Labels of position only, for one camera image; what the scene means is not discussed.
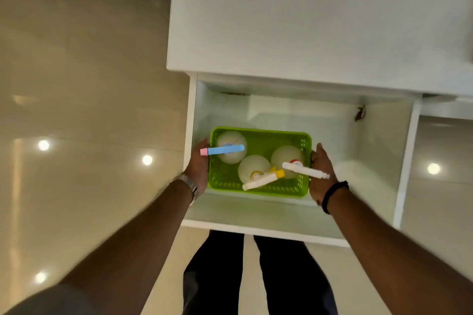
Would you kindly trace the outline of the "person's left hand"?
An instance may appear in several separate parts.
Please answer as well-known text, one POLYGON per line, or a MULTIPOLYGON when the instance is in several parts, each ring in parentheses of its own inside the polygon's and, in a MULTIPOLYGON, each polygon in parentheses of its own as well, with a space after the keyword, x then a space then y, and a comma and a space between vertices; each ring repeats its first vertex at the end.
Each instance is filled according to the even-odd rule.
POLYGON ((209 157, 198 156, 198 144, 192 149, 190 161, 183 173, 198 185, 201 196, 208 186, 209 157))

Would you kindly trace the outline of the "green plastic basket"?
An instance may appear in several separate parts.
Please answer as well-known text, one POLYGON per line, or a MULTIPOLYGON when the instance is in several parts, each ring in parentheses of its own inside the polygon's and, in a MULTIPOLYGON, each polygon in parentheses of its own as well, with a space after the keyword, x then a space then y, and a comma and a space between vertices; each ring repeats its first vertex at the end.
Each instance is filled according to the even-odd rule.
POLYGON ((244 150, 210 155, 209 187, 216 191, 244 192, 302 198, 309 176, 283 168, 283 164, 309 166, 312 139, 307 133, 216 127, 211 148, 242 146, 244 150))

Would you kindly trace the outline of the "person's left forearm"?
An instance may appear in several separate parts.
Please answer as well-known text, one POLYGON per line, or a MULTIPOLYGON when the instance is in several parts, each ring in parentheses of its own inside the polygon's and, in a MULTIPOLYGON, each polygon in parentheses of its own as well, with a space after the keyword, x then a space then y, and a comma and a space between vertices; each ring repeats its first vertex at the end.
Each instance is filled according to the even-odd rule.
POLYGON ((196 187, 180 175, 62 280, 4 315, 141 315, 196 187))

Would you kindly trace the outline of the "person's right forearm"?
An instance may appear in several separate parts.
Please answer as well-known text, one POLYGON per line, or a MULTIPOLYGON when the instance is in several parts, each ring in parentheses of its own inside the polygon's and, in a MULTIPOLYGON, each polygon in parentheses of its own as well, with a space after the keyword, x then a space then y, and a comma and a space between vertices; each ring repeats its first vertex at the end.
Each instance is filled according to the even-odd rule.
POLYGON ((392 315, 473 315, 473 282, 351 191, 335 195, 328 207, 392 315))

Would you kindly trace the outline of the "white open drawer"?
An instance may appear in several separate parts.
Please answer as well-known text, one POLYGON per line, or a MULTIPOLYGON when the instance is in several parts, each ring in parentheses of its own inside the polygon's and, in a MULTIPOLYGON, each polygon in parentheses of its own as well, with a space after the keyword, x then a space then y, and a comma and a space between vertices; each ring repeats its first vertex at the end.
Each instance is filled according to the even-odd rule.
POLYGON ((400 228, 422 97, 309 81, 189 73, 185 165, 208 137, 209 185, 183 226, 347 247, 309 195, 321 143, 339 181, 400 228))

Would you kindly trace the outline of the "white spray bottle blue nozzle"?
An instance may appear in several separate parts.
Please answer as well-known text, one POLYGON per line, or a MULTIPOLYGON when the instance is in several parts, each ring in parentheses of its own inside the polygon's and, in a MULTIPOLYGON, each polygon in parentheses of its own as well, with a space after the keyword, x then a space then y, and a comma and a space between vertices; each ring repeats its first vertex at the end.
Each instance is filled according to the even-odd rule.
POLYGON ((247 141, 242 133, 225 131, 218 135, 214 146, 201 148, 201 156, 217 156, 226 164, 241 162, 247 153, 247 141))

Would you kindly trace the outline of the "white spray bottle red collar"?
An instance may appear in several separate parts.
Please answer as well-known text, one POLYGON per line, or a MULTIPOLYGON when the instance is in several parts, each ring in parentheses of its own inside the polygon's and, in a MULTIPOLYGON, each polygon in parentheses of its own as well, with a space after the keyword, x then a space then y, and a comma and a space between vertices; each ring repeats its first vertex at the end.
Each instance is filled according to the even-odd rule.
POLYGON ((298 175, 306 175, 317 179, 330 178, 329 174, 321 170, 306 167, 302 150, 292 145, 277 148, 272 154, 270 162, 277 170, 284 170, 285 178, 296 178, 298 175))

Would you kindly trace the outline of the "silver wristwatch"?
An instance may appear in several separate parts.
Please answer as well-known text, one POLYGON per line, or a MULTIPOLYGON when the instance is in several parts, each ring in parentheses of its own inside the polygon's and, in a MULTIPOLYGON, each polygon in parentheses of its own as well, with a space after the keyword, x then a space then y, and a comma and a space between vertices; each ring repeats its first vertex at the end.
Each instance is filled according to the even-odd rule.
POLYGON ((198 188, 198 185, 194 181, 192 181, 192 179, 189 176, 185 175, 184 173, 175 176, 171 180, 169 185, 174 183, 174 182, 182 182, 186 185, 186 187, 188 187, 190 189, 190 191, 192 193, 192 200, 189 204, 189 207, 191 207, 194 204, 195 200, 200 195, 200 190, 198 188))

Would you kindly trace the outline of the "black wristband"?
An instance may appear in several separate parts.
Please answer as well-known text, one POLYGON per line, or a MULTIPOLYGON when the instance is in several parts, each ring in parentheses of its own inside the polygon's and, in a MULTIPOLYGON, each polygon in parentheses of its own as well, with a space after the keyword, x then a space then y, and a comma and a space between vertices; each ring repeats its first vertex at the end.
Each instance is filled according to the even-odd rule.
POLYGON ((327 215, 331 215, 328 207, 330 200, 334 198, 335 195, 345 194, 347 191, 350 192, 350 186, 347 181, 337 182, 332 185, 324 194, 324 197, 321 202, 321 207, 324 213, 327 215))

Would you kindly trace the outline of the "white spray bottle yellow nozzle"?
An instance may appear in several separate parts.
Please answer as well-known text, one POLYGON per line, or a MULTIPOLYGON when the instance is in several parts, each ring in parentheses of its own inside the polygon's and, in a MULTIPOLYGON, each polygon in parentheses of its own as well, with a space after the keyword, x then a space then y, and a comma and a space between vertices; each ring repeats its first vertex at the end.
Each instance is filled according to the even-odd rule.
POLYGON ((250 191, 266 186, 284 178, 284 170, 272 167, 267 158, 259 155, 245 157, 238 167, 238 176, 243 191, 250 191))

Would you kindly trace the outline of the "white cabinet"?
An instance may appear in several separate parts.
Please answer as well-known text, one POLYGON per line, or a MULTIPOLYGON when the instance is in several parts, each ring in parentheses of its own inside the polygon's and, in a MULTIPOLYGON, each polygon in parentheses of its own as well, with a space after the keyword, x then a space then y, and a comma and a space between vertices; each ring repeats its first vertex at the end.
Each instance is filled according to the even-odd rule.
POLYGON ((473 96, 473 0, 171 0, 167 68, 473 96))

